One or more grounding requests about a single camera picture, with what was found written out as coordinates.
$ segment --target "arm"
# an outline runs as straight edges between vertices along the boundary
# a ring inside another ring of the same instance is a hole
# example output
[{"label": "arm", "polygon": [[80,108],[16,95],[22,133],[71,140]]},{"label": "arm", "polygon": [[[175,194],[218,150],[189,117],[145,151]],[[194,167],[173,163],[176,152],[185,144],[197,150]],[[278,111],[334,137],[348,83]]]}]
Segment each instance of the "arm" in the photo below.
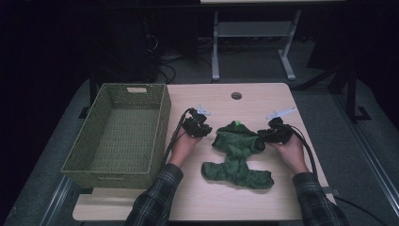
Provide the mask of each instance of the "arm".
[{"label": "arm", "polygon": [[304,225],[349,225],[341,209],[326,197],[317,178],[309,172],[300,140],[291,136],[284,145],[269,145],[279,151],[282,161],[295,175],[293,182]]},{"label": "arm", "polygon": [[168,163],[148,190],[137,197],[125,225],[167,225],[176,189],[183,179],[181,167],[201,137],[191,137],[182,128]]}]

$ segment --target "wooden table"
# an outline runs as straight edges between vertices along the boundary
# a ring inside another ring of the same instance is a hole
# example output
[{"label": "wooden table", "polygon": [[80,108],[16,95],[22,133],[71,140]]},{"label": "wooden table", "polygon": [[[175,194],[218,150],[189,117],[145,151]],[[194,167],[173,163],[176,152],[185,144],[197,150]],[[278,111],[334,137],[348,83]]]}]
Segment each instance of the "wooden table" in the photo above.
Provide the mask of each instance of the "wooden table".
[{"label": "wooden table", "polygon": [[[276,150],[270,146],[252,155],[247,163],[253,170],[270,170],[275,184],[270,189],[254,190],[235,186],[228,182],[205,180],[200,173],[203,162],[224,161],[224,154],[212,147],[217,128],[232,121],[240,121],[256,132],[267,128],[266,115],[274,110],[296,107],[291,91],[285,84],[207,84],[169,85],[172,102],[167,144],[178,120],[189,107],[202,105],[212,114],[206,121],[214,130],[197,146],[184,163],[184,178],[176,192],[170,220],[290,220],[301,219],[292,173],[283,165]],[[241,100],[233,100],[231,94],[240,92]],[[311,141],[300,112],[294,111],[282,117],[302,131]],[[325,175],[313,153],[322,186],[328,186]],[[125,220],[135,198],[143,190],[94,188],[92,194],[81,194],[73,217],[76,220]]]}]

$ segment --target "green towel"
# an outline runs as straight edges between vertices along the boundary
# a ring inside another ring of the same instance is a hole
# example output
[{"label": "green towel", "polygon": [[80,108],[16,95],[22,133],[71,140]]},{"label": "green towel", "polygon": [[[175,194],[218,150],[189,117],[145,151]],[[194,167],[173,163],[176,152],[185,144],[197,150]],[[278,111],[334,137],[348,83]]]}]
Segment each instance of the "green towel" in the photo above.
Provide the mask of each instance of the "green towel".
[{"label": "green towel", "polygon": [[225,153],[226,157],[220,164],[202,164],[201,173],[205,179],[229,181],[253,189],[267,189],[274,184],[270,171],[248,168],[247,159],[254,153],[263,151],[265,146],[261,138],[244,124],[232,121],[231,124],[219,128],[212,146]]}]

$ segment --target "plaid sleeve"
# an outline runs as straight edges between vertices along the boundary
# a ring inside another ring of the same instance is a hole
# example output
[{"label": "plaid sleeve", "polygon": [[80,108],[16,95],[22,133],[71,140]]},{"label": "plaid sleeve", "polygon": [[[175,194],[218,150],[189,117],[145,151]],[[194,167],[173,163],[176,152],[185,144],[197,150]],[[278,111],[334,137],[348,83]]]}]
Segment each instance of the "plaid sleeve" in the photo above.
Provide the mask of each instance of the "plaid sleeve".
[{"label": "plaid sleeve", "polygon": [[293,178],[304,225],[349,225],[341,209],[327,197],[311,172],[298,173]]},{"label": "plaid sleeve", "polygon": [[125,225],[168,225],[170,207],[183,172],[166,164],[148,190],[137,197]]}]

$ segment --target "green plastic basket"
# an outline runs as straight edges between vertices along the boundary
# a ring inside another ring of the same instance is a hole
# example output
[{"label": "green plastic basket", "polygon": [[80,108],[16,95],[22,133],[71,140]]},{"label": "green plastic basket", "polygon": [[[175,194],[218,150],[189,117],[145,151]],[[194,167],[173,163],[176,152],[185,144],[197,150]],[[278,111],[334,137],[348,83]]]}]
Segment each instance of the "green plastic basket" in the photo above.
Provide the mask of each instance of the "green plastic basket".
[{"label": "green plastic basket", "polygon": [[61,172],[81,187],[148,188],[163,165],[166,85],[103,84]]}]

